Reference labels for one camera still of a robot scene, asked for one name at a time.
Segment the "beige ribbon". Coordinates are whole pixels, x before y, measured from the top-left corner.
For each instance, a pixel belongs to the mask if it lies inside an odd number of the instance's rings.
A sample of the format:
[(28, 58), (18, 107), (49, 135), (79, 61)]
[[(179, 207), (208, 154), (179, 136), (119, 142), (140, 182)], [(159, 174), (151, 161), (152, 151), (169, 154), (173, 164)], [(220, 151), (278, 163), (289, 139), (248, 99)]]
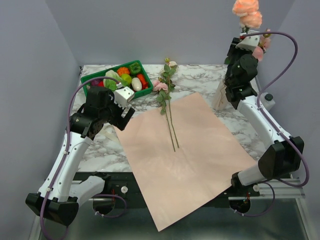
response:
[(109, 140), (118, 143), (119, 139), (117, 136), (117, 133), (115, 131), (115, 128), (113, 125), (110, 124), (105, 124), (102, 129), (99, 132), (102, 136), (105, 136), (106, 138), (108, 138)]

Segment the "pink rose stem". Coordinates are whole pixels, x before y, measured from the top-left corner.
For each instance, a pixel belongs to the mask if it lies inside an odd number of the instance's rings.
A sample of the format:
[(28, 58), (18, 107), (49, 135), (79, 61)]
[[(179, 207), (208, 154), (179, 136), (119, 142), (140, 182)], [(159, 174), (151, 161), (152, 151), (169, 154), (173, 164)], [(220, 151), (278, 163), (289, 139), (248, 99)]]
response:
[(259, 62), (263, 60), (264, 54), (271, 44), (271, 34), (262, 34), (259, 37), (259, 43), (255, 50), (252, 53), (252, 56), (255, 57)]

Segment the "peach rose stem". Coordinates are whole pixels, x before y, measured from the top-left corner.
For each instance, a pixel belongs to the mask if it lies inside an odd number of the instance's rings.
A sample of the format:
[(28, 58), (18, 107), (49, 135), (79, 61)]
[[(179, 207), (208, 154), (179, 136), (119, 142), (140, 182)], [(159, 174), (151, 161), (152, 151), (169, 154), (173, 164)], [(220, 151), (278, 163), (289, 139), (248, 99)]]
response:
[(232, 13), (239, 17), (242, 33), (248, 33), (250, 29), (259, 29), (262, 25), (263, 16), (259, 10), (258, 0), (236, 0)]

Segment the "pink flower bouquet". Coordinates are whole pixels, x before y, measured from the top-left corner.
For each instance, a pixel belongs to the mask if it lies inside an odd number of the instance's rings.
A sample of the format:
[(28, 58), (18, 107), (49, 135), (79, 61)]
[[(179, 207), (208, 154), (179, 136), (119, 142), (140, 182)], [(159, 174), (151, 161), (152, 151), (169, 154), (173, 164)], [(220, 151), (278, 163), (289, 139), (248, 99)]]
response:
[(153, 83), (153, 91), (158, 94), (156, 101), (160, 107), (160, 115), (164, 116), (165, 123), (168, 129), (168, 134), (173, 151), (179, 148), (179, 141), (176, 135), (175, 127), (173, 124), (172, 110), (171, 110), (171, 79), (164, 76), (158, 77)]

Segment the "white rose stem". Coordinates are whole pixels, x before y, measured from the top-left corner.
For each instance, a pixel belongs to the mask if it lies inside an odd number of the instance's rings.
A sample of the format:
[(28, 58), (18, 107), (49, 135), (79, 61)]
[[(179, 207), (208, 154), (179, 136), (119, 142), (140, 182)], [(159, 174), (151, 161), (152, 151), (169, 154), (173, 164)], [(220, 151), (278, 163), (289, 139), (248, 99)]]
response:
[(172, 143), (173, 150), (180, 148), (179, 140), (175, 131), (174, 123), (173, 123), (173, 114), (172, 114), (172, 106), (171, 106), (171, 92), (175, 89), (176, 85), (172, 81), (172, 77), (176, 73), (177, 63), (175, 61), (171, 61), (170, 58), (164, 59), (164, 67), (163, 72), (160, 74), (159, 80), (162, 84), (165, 84), (166, 87), (162, 87), (158, 92), (161, 96), (161, 114), (165, 115), (166, 122), (169, 129), (169, 135)]

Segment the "pink wrapping paper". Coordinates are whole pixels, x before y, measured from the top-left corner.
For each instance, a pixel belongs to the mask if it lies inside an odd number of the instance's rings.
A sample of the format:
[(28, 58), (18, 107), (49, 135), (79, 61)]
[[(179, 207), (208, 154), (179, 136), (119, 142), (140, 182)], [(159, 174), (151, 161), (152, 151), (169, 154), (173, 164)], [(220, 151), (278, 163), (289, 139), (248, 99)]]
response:
[(116, 132), (158, 231), (213, 200), (255, 165), (199, 93), (171, 104), (175, 136), (159, 109)]

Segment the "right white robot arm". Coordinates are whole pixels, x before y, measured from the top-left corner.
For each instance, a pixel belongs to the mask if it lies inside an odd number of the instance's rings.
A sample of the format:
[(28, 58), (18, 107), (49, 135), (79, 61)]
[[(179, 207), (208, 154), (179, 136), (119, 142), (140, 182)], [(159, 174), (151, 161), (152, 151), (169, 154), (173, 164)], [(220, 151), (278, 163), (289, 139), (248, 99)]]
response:
[(257, 36), (233, 38), (224, 77), (227, 101), (244, 115), (266, 147), (258, 162), (231, 177), (230, 191), (241, 196), (248, 186), (265, 180), (279, 179), (299, 169), (304, 149), (301, 137), (292, 137), (263, 106), (251, 81), (258, 74), (258, 60), (252, 55), (258, 45)]

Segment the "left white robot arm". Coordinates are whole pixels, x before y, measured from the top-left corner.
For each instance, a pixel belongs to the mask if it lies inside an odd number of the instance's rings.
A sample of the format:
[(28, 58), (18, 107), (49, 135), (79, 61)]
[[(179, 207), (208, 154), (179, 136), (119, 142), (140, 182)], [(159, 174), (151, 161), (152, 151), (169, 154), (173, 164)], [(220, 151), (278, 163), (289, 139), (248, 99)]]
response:
[(125, 116), (122, 114), (134, 96), (129, 87), (112, 91), (93, 86), (78, 111), (67, 114), (66, 133), (55, 163), (38, 192), (29, 193), (25, 200), (37, 216), (68, 227), (86, 201), (110, 194), (110, 177), (105, 173), (93, 173), (75, 187), (72, 182), (84, 153), (104, 124), (125, 129), (135, 111), (130, 108)]

